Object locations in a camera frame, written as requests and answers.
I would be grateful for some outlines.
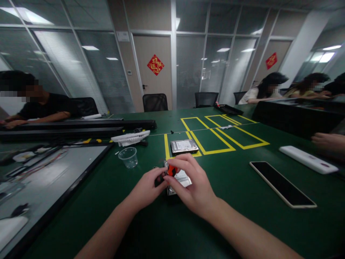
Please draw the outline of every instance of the door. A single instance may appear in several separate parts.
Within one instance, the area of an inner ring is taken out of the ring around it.
[[[144,94],[165,94],[168,101],[168,109],[172,110],[171,89],[171,47],[170,36],[134,36],[135,51],[137,54],[141,82],[145,85]],[[164,65],[161,70],[159,64],[148,66],[148,63],[156,55]]]
[[[253,85],[258,85],[266,76],[270,73],[279,71],[280,65],[282,64],[285,55],[287,54],[292,41],[280,41],[270,40],[267,45],[265,54],[263,55],[258,73],[255,76]],[[274,53],[276,53],[276,63],[267,69],[266,60],[269,59]]]

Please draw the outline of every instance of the black phone screen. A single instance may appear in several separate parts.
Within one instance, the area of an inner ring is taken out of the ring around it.
[[[293,186],[284,176],[278,173],[267,162],[251,162],[260,173],[288,200],[292,205],[315,205],[300,190]]]

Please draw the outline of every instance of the wall sign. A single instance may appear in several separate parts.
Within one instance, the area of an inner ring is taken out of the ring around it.
[[[157,76],[163,69],[164,64],[160,61],[156,54],[154,54],[147,66]]]
[[[117,31],[116,35],[118,36],[118,41],[129,41],[129,35],[127,31]]]
[[[277,53],[274,52],[273,55],[266,60],[267,70],[269,70],[275,63],[277,63],[277,61]]]

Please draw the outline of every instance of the white shirt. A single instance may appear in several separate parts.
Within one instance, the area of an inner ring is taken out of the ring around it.
[[[246,94],[242,97],[242,99],[238,102],[238,104],[247,104],[249,99],[257,99],[259,94],[258,86],[254,86],[250,89]],[[269,98],[280,98],[281,95],[278,93],[278,89],[276,89]]]

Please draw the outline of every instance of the person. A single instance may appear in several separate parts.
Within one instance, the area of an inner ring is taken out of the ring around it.
[[[168,160],[168,164],[184,170],[192,184],[185,188],[174,177],[164,176],[164,181],[155,187],[155,179],[167,168],[145,173],[75,258],[113,258],[134,216],[151,204],[168,184],[192,212],[218,230],[243,258],[302,258],[217,197],[206,172],[191,154],[178,155]]]
[[[333,82],[325,85],[323,89],[331,92],[332,95],[345,94],[345,73],[339,75]]]
[[[313,89],[320,83],[328,81],[330,77],[323,73],[312,73],[304,78],[304,80],[297,85],[291,87],[284,95],[284,98],[305,98],[305,99],[330,99],[331,92],[322,91],[315,93]]]
[[[246,92],[238,104],[256,104],[260,101],[280,99],[282,97],[277,92],[277,87],[288,79],[288,77],[279,72],[273,72],[266,76],[259,85]]]
[[[345,155],[345,136],[340,134],[316,133],[312,142],[321,149]]]
[[[0,83],[1,91],[16,92],[17,96],[26,97],[28,101],[20,112],[4,120],[3,124],[8,129],[26,123],[55,122],[78,116],[77,106],[67,96],[43,90],[32,74],[5,71],[0,74]]]

